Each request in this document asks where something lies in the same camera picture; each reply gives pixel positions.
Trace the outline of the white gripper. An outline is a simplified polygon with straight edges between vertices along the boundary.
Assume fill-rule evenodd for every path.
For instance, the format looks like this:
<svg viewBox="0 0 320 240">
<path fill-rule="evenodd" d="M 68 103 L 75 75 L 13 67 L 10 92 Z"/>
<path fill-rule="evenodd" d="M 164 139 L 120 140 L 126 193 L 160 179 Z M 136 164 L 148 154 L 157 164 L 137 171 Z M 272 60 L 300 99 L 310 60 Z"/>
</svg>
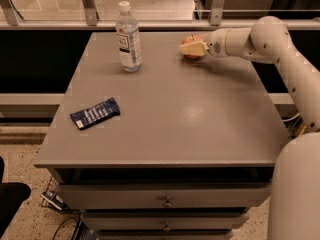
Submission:
<svg viewBox="0 0 320 240">
<path fill-rule="evenodd" d="M 204 56 L 207 52 L 214 58 L 225 58 L 228 56 L 226 50 L 227 34 L 229 28 L 222 28 L 204 34 L 203 41 L 193 41 L 181 44 L 179 49 L 184 55 Z"/>
</svg>

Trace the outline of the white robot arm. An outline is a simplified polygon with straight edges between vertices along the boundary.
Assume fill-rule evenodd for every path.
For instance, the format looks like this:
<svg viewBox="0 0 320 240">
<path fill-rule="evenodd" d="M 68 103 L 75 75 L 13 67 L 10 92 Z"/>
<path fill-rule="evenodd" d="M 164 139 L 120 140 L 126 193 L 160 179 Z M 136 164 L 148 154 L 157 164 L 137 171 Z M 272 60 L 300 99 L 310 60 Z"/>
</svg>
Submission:
<svg viewBox="0 0 320 240">
<path fill-rule="evenodd" d="M 320 240 L 320 72 L 295 47 L 287 26 L 265 16 L 248 28 L 186 37 L 182 54 L 273 64 L 306 132 L 282 148 L 271 183 L 268 240 Z"/>
</svg>

